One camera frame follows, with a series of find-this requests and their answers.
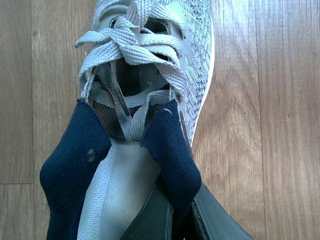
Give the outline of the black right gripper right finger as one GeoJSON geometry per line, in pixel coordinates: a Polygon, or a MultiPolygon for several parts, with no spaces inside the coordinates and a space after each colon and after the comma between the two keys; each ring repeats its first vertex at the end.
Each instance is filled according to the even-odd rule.
{"type": "Polygon", "coordinates": [[[202,184],[191,205],[192,240],[251,240],[202,184]]]}

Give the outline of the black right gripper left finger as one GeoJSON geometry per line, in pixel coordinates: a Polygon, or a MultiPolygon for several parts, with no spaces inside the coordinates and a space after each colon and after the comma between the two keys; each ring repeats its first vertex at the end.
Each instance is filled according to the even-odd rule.
{"type": "Polygon", "coordinates": [[[122,240],[170,240],[174,209],[164,180],[159,176],[143,207],[122,240]]]}

